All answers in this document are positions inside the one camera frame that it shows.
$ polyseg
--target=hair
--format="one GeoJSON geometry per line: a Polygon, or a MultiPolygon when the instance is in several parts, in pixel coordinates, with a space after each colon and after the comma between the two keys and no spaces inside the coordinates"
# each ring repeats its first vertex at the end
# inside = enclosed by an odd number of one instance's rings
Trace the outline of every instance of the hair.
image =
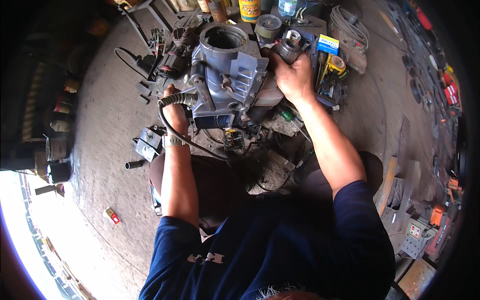
{"type": "Polygon", "coordinates": [[[257,298],[255,298],[255,300],[264,300],[271,296],[278,295],[283,292],[291,292],[291,291],[305,292],[305,287],[302,287],[300,285],[293,286],[288,282],[280,288],[276,288],[276,286],[268,286],[266,289],[258,290],[260,295],[257,298]]]}

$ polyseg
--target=screwdriver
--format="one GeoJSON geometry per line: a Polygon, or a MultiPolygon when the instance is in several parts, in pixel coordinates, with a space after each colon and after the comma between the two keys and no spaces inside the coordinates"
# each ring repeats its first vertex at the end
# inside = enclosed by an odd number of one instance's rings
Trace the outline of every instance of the screwdriver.
{"type": "Polygon", "coordinates": [[[284,106],[280,106],[280,113],[282,114],[282,117],[285,119],[285,121],[291,122],[293,124],[293,126],[297,127],[297,129],[300,131],[301,134],[303,134],[303,136],[307,139],[307,141],[309,141],[310,143],[312,142],[310,137],[308,137],[307,134],[304,133],[302,131],[302,129],[300,129],[300,127],[298,127],[297,124],[295,124],[295,122],[293,121],[294,117],[293,117],[292,113],[288,110],[288,108],[286,108],[284,106]]]}

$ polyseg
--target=metal housing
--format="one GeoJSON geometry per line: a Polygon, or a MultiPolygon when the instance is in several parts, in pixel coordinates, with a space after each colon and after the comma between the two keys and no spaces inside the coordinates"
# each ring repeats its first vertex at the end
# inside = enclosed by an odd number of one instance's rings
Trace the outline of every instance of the metal housing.
{"type": "Polygon", "coordinates": [[[192,54],[191,78],[199,96],[192,107],[197,128],[241,124],[241,116],[255,103],[267,64],[249,23],[205,28],[192,54]]]}

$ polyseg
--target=navy blue t-shirt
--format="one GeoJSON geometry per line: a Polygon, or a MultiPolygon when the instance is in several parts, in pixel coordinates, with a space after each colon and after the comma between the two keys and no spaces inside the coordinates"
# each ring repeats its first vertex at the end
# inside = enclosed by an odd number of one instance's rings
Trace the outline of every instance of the navy blue t-shirt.
{"type": "Polygon", "coordinates": [[[248,203],[204,243],[192,224],[163,217],[139,299],[254,300],[285,285],[326,299],[383,299],[394,276],[392,245],[357,181],[323,208],[293,197],[248,203]]]}

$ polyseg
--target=water bottle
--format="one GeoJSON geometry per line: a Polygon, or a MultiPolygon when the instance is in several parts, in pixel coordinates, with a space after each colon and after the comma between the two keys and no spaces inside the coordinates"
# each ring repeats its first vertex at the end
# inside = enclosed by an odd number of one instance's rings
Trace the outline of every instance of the water bottle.
{"type": "Polygon", "coordinates": [[[282,16],[293,16],[298,0],[278,0],[278,13],[282,16]]]}

